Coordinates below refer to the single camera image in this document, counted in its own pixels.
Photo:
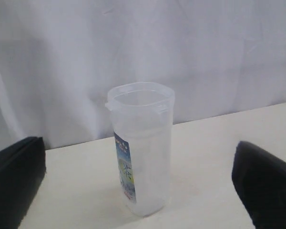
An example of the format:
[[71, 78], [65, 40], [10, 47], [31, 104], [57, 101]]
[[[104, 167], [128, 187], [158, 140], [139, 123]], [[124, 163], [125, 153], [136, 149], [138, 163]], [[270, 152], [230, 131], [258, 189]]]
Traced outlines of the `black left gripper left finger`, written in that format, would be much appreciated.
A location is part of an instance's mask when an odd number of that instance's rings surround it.
[[30, 136], [0, 151], [0, 229], [19, 227], [45, 174], [43, 138]]

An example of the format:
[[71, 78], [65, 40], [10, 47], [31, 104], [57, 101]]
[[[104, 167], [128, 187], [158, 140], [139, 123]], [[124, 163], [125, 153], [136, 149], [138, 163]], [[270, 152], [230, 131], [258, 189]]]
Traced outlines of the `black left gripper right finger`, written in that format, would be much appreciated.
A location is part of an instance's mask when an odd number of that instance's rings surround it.
[[247, 141], [236, 147], [234, 188], [257, 229], [286, 229], [286, 162]]

